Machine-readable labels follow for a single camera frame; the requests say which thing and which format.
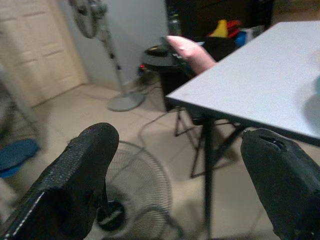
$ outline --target table leg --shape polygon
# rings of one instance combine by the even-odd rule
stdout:
[[[203,125],[205,133],[204,143],[204,224],[207,230],[207,239],[212,237],[212,190],[213,190],[213,167],[214,167],[214,119],[208,119]]]

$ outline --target wire fan grille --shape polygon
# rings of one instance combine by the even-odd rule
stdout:
[[[125,207],[126,223],[108,237],[156,239],[163,233],[172,207],[169,179],[149,152],[120,141],[106,174],[108,200]]]

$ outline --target fan base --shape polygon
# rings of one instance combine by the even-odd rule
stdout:
[[[114,112],[126,112],[138,107],[145,100],[140,92],[130,92],[126,96],[116,96],[108,102],[108,109]]]

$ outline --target fan pole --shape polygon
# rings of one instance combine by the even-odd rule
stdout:
[[[129,111],[138,107],[145,100],[145,95],[143,95],[140,92],[128,92],[128,90],[126,89],[123,78],[120,73],[120,70],[122,68],[117,60],[115,54],[115,47],[112,41],[109,28],[107,26],[106,15],[104,15],[101,22],[103,22],[103,25],[100,27],[102,36],[100,40],[108,56],[111,58],[112,63],[114,64],[119,89],[121,91],[120,95],[109,100],[108,109],[114,112]]]

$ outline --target white table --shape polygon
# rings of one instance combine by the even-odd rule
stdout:
[[[320,146],[320,21],[281,22],[167,97],[213,119],[267,128]],[[205,215],[211,236],[213,121],[205,138]]]

